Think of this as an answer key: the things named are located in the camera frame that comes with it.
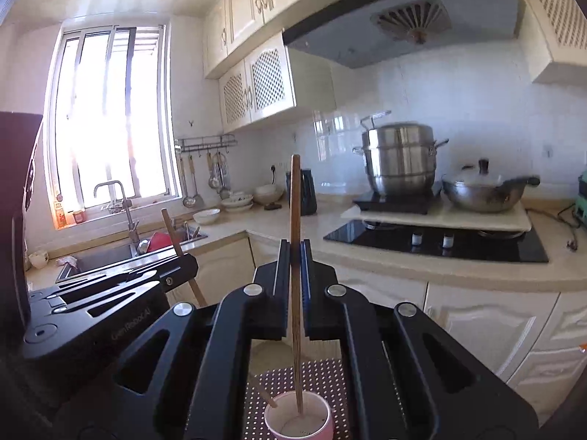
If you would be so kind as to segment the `wall utensil rack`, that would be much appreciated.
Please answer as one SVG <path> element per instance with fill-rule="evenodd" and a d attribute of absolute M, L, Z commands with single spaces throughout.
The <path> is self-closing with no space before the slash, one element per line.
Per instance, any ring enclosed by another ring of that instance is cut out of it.
<path fill-rule="evenodd" d="M 175 150 L 181 153 L 213 152 L 238 145 L 234 134 L 176 138 Z"/>

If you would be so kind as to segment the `green countertop appliance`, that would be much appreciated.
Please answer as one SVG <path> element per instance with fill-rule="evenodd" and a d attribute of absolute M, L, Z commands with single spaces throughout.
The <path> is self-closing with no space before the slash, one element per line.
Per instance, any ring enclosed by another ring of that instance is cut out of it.
<path fill-rule="evenodd" d="M 578 178 L 578 195 L 575 199 L 573 217 L 582 227 L 587 227 L 587 171 Z"/>

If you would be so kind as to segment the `wooden chopstick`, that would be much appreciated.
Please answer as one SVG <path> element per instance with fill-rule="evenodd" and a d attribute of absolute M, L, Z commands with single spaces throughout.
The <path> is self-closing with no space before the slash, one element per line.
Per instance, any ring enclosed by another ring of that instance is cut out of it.
<path fill-rule="evenodd" d="M 271 397 L 271 394 L 268 393 L 268 391 L 264 388 L 263 384 L 261 384 L 259 382 L 259 380 L 257 379 L 257 377 L 255 377 L 252 374 L 248 375 L 248 379 L 249 379 L 249 384 L 254 387 L 254 389 L 259 393 L 259 395 L 261 396 L 261 398 L 264 399 L 264 401 L 266 401 L 271 408 L 277 408 L 278 404 L 276 403 L 276 401 L 274 400 L 274 398 Z"/>
<path fill-rule="evenodd" d="M 181 245 L 180 245 L 180 242 L 177 239 L 176 232 L 175 232 L 175 229 L 173 228 L 172 220 L 171 220 L 171 217 L 169 217 L 168 210 L 163 208 L 161 210 L 161 216 L 163 218 L 168 235 L 172 241 L 172 246 L 175 251 L 175 254 L 176 254 L 178 260 L 180 261 L 180 264 L 182 266 L 184 266 L 186 264 L 186 255 L 183 252 Z M 191 278 L 188 279 L 188 282 L 189 282 L 191 290 L 197 300 L 198 306 L 200 308 L 207 306 L 208 302 L 207 302 L 202 290 L 200 289 L 200 287 L 195 279 L 195 274 L 191 275 Z"/>
<path fill-rule="evenodd" d="M 289 243 L 291 244 L 291 292 L 292 292 L 292 354 L 293 385 L 298 415 L 303 415 L 302 390 L 302 282 L 300 281 L 300 157 L 292 155 L 291 203 L 289 204 Z"/>

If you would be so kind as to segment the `black gas stove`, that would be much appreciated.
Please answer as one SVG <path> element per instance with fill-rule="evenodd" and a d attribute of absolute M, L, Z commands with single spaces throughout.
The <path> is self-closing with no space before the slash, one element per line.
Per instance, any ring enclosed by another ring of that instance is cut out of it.
<path fill-rule="evenodd" d="M 346 224 L 327 241 L 397 252 L 503 263 L 546 263 L 548 256 L 521 203 L 502 213 L 453 205 L 435 183 L 426 195 L 353 200 Z"/>

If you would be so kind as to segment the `steel stacked steamer pot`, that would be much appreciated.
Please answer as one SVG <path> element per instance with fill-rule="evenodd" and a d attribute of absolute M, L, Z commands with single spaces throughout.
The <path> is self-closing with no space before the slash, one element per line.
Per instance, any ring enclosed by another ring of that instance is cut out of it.
<path fill-rule="evenodd" d="M 361 145 L 353 148 L 363 156 L 372 191 L 380 196 L 415 196 L 427 193 L 435 182 L 438 141 L 431 126 L 414 121 L 377 126 L 375 121 L 391 114 L 374 113 L 359 120 Z"/>

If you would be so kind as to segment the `black electric kettle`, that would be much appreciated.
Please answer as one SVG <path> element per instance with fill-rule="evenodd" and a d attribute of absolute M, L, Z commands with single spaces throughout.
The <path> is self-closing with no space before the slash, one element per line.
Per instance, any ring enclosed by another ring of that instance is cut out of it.
<path fill-rule="evenodd" d="M 300 170 L 300 215 L 312 216 L 317 212 L 316 190 L 311 169 Z"/>

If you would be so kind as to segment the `chrome sink faucet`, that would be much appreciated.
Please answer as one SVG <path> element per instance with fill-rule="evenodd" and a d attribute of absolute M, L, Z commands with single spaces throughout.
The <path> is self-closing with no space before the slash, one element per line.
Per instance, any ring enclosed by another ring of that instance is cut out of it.
<path fill-rule="evenodd" d="M 139 237 L 138 230 L 137 230 L 139 222 L 134 221 L 132 218 L 132 215 L 130 213 L 131 202 L 130 202 L 130 199 L 125 194 L 125 189 L 124 189 L 123 183 L 121 183 L 119 180 L 110 180 L 110 181 L 98 183 L 94 187 L 94 197 L 96 197 L 96 194 L 98 193 L 99 188 L 112 187 L 112 186 L 119 186 L 120 194 L 121 194 L 121 203 L 120 204 L 121 204 L 121 207 L 123 208 L 123 211 L 126 215 L 128 237 L 130 238 L 130 241 L 134 245 L 134 247 L 137 248 L 138 244 L 140 243 L 140 237 Z"/>

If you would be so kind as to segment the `brown polka dot tablecloth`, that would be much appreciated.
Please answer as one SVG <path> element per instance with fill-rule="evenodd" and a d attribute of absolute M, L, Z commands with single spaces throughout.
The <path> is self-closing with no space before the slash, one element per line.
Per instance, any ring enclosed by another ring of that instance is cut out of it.
<path fill-rule="evenodd" d="M 294 370 L 291 367 L 268 370 L 258 380 L 272 398 L 288 391 L 295 391 Z M 312 360 L 302 364 L 303 391 L 311 391 L 324 398 L 333 413 L 334 438 L 353 438 L 347 412 L 346 379 L 341 360 Z M 242 437 L 244 439 L 275 439 L 264 422 L 269 404 L 251 385 L 246 389 Z"/>

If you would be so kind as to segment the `grey range hood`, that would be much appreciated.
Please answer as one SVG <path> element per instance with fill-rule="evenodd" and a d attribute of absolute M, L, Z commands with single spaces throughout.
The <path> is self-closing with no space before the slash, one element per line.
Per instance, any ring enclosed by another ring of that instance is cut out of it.
<path fill-rule="evenodd" d="M 359 69 L 430 49 L 513 38 L 519 0 L 339 0 L 282 33 L 290 49 Z"/>

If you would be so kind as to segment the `kitchen window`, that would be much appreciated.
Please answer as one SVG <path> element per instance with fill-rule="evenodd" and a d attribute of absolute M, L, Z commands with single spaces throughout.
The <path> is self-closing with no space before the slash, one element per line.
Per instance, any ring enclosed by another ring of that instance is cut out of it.
<path fill-rule="evenodd" d="M 179 193 L 168 96 L 167 29 L 109 25 L 63 33 L 48 88 L 50 194 L 90 217 Z"/>

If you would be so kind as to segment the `pink cylindrical utensil holder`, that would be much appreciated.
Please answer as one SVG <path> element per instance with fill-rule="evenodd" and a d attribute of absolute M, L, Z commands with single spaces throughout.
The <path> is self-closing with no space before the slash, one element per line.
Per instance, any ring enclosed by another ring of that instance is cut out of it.
<path fill-rule="evenodd" d="M 320 395 L 304 391 L 302 412 L 299 412 L 294 391 L 278 395 L 276 407 L 268 405 L 264 422 L 271 435 L 281 440 L 332 440 L 334 438 L 333 413 Z"/>

